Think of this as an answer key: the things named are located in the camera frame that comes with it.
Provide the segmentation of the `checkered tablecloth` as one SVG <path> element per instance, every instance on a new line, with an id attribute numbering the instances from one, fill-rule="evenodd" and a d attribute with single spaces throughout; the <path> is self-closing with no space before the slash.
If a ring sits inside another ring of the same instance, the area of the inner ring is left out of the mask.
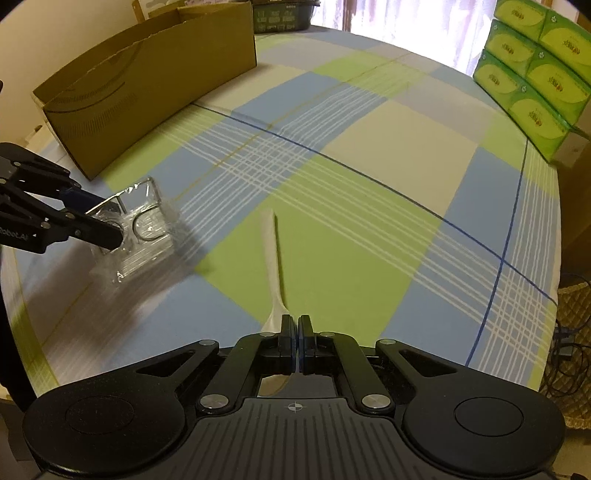
<path id="1" fill-rule="evenodd" d="M 560 269 L 556 171 L 472 78 L 433 60 L 322 29 L 256 47 L 256 69 L 88 184 L 106 197 L 153 178 L 189 232 L 171 266 L 111 286 L 76 240 L 3 251 L 35 391 L 259 330 L 266 210 L 291 314 L 539 387 Z"/>

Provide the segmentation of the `clear plastic wire package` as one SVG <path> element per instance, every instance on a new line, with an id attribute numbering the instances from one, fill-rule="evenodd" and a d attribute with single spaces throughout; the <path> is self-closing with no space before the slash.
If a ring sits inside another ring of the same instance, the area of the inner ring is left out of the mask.
<path id="1" fill-rule="evenodd" d="M 129 283 L 176 255 L 184 241 L 179 215 L 151 177 L 108 197 L 87 214 L 118 228 L 123 236 L 114 250 L 91 247 L 91 273 L 104 284 Z"/>

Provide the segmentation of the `brown cardboard box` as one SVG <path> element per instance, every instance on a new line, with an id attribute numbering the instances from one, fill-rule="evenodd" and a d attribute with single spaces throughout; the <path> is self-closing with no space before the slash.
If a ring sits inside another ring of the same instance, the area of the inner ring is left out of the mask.
<path id="1" fill-rule="evenodd" d="M 45 80 L 33 97 L 92 180 L 164 120 L 254 67 L 249 2 L 187 6 L 101 42 Z"/>

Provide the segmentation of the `beige plastic spoon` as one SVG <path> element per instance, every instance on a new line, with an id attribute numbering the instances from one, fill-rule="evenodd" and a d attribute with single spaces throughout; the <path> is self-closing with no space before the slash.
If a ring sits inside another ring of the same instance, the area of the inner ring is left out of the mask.
<path id="1" fill-rule="evenodd" d="M 280 275 L 280 254 L 279 242 L 276 232 L 276 215 L 273 209 L 263 210 L 262 223 L 260 223 L 260 232 L 262 232 L 263 255 L 266 261 L 267 282 L 270 288 L 271 309 L 270 315 L 263 325 L 263 333 L 280 333 L 281 321 L 287 316 L 291 325 L 296 326 L 294 318 L 287 310 L 283 302 L 283 284 L 281 284 Z M 286 387 L 288 375 L 272 375 L 264 377 L 259 386 L 259 397 L 270 397 L 280 393 Z"/>

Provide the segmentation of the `black instant noodle bowl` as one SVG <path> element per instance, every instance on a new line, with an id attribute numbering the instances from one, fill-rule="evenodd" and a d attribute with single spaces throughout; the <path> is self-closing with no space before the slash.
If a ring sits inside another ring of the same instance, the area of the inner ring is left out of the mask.
<path id="1" fill-rule="evenodd" d="M 320 1 L 252 1 L 256 34 L 307 30 Z"/>

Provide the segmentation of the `green tissue pack stack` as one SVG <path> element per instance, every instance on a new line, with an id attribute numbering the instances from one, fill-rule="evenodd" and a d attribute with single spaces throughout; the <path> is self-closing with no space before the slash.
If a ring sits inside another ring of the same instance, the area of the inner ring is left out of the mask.
<path id="1" fill-rule="evenodd" d="M 473 78 L 549 163 L 590 145 L 590 32 L 536 1 L 499 1 Z"/>

